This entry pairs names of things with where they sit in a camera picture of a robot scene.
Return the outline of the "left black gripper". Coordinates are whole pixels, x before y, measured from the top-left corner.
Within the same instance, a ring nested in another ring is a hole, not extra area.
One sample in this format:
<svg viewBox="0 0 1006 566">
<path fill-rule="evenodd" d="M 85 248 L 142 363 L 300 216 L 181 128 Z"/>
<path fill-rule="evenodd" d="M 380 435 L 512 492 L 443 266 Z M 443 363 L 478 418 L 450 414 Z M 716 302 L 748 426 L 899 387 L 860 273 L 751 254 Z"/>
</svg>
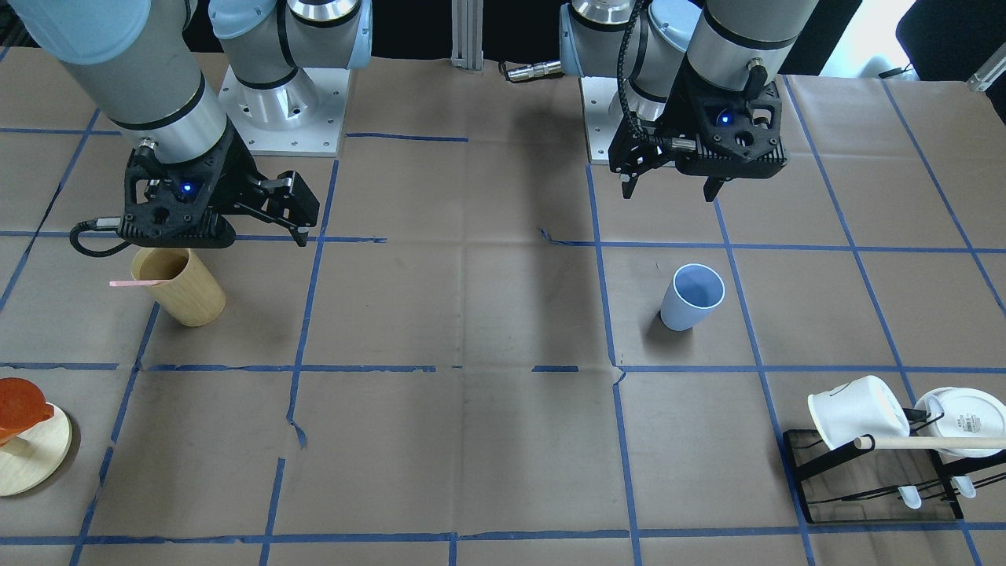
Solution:
<svg viewBox="0 0 1006 566">
<path fill-rule="evenodd" d="M 675 86 L 683 104 L 682 128 L 696 148 L 676 159 L 683 175 L 707 177 L 703 198 L 714 203 L 720 189 L 734 178 L 764 179 L 789 162 L 782 142 L 782 100 L 761 61 L 741 68 L 741 87 L 722 89 L 701 78 L 684 62 Z M 622 197 L 633 196 L 638 179 L 669 163 L 669 152 L 636 136 L 636 116 L 622 117 L 608 146 L 608 168 L 619 175 Z"/>
</svg>

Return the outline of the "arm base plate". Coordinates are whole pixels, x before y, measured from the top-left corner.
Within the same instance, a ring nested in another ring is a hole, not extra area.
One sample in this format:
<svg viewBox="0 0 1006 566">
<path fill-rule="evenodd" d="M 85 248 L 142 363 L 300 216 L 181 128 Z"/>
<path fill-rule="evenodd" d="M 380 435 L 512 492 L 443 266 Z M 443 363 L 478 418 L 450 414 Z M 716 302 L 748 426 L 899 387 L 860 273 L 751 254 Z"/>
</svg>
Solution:
<svg viewBox="0 0 1006 566">
<path fill-rule="evenodd" d="M 304 68 L 268 90 L 227 68 L 218 97 L 254 156 L 338 157 L 353 72 Z"/>
<path fill-rule="evenodd" d="M 608 164 L 608 147 L 622 119 L 618 83 L 615 78 L 583 76 L 579 79 L 582 96 L 583 122 L 585 122 L 589 163 Z M 632 86 L 625 87 L 629 109 L 641 119 L 653 122 L 666 104 L 666 99 L 651 100 L 639 95 Z"/>
</svg>

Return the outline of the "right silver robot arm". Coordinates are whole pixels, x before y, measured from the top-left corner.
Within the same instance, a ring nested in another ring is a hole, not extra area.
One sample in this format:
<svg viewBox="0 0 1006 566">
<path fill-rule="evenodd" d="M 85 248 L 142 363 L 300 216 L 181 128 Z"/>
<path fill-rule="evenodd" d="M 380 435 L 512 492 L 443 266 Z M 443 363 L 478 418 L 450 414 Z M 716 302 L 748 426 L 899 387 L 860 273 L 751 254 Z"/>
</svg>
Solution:
<svg viewBox="0 0 1006 566">
<path fill-rule="evenodd" d="M 71 230 L 80 254 L 129 246 L 227 248 L 229 215 L 287 230 L 300 247 L 320 203 L 298 172 L 270 179 L 183 37 L 195 1 L 13 1 L 28 34 L 133 141 L 123 212 Z M 308 124 L 320 103 L 308 68 L 353 69 L 373 53 L 370 1 L 212 1 L 207 10 L 263 129 Z"/>
</svg>

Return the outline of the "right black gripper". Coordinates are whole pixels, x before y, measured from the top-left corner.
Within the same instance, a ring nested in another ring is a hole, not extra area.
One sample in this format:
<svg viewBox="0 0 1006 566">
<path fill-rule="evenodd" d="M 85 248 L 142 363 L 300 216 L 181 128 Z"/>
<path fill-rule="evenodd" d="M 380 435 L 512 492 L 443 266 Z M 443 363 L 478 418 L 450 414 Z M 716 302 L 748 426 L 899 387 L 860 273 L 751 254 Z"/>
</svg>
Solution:
<svg viewBox="0 0 1006 566">
<path fill-rule="evenodd" d="M 272 180 L 272 203 L 234 204 L 261 178 L 233 126 L 207 153 L 182 164 L 165 164 L 154 149 L 138 145 L 125 171 L 118 235 L 145 248 L 227 248 L 236 230 L 224 215 L 233 209 L 276 223 L 306 247 L 318 222 L 319 200 L 298 172 L 285 171 Z"/>
</svg>

